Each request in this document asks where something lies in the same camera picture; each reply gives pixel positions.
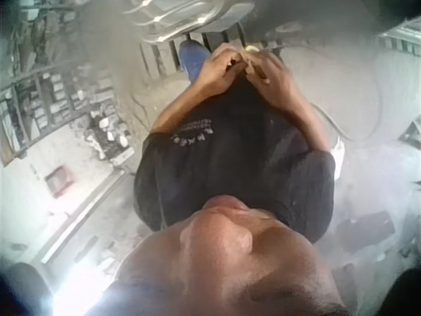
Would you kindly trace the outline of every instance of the nose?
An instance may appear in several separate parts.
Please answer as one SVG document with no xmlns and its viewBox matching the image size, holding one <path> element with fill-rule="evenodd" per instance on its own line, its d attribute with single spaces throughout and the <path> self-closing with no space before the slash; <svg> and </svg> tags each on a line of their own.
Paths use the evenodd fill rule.
<svg viewBox="0 0 421 316">
<path fill-rule="evenodd" d="M 215 211 L 202 211 L 180 234 L 181 266 L 190 293 L 210 296 L 251 253 L 249 230 Z"/>
</svg>

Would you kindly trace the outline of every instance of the lips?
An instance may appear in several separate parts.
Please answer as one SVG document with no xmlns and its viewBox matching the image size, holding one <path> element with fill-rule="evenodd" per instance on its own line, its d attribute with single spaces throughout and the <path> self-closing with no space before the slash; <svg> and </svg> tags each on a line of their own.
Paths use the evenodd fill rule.
<svg viewBox="0 0 421 316">
<path fill-rule="evenodd" d="M 230 209 L 240 209 L 244 211 L 249 209 L 248 206 L 234 196 L 215 196 L 208 200 L 202 209 L 210 209 L 212 207 L 228 207 Z"/>
</svg>

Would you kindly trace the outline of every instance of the black t-shirt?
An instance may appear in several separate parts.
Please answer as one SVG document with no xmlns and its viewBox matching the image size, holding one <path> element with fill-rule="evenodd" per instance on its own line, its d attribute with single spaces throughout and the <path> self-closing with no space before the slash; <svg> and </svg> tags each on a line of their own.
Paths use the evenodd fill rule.
<svg viewBox="0 0 421 316">
<path fill-rule="evenodd" d="M 265 209 L 311 242 L 334 206 L 334 158 L 238 80 L 196 107 L 174 134 L 151 134 L 135 180 L 136 211 L 154 231 L 218 195 Z"/>
</svg>

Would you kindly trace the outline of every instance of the hand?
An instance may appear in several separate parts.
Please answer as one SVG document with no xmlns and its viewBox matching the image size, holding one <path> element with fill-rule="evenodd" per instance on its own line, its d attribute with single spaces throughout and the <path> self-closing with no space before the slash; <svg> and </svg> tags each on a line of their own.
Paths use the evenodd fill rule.
<svg viewBox="0 0 421 316">
<path fill-rule="evenodd" d="M 247 58 L 255 70 L 247 79 L 271 106 L 290 114 L 309 107 L 291 73 L 274 54 L 263 51 Z"/>
<path fill-rule="evenodd" d="M 235 64 L 228 68 L 232 61 Z M 206 98 L 224 93 L 246 66 L 237 49 L 233 45 L 223 43 L 205 61 L 194 86 L 199 88 Z"/>
</svg>

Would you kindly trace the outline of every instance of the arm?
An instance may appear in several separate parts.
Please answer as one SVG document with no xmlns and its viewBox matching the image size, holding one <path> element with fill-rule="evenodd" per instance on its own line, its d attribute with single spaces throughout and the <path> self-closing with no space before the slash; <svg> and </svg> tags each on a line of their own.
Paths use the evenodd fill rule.
<svg viewBox="0 0 421 316">
<path fill-rule="evenodd" d="M 326 130 L 285 65 L 267 52 L 249 55 L 248 58 L 256 73 L 248 74 L 247 79 L 271 106 L 293 121 L 311 149 L 329 152 L 330 141 Z"/>
<path fill-rule="evenodd" d="M 236 64 L 227 70 L 231 61 Z M 223 43 L 205 61 L 197 81 L 158 116 L 151 133 L 173 133 L 196 106 L 224 93 L 246 66 L 236 48 Z"/>
<path fill-rule="evenodd" d="M 330 152 L 329 135 L 310 103 L 306 102 L 300 111 L 290 115 L 311 149 Z"/>
<path fill-rule="evenodd" d="M 195 84 L 190 86 L 158 116 L 152 125 L 151 134 L 172 133 L 190 111 L 206 99 L 199 86 Z"/>
</svg>

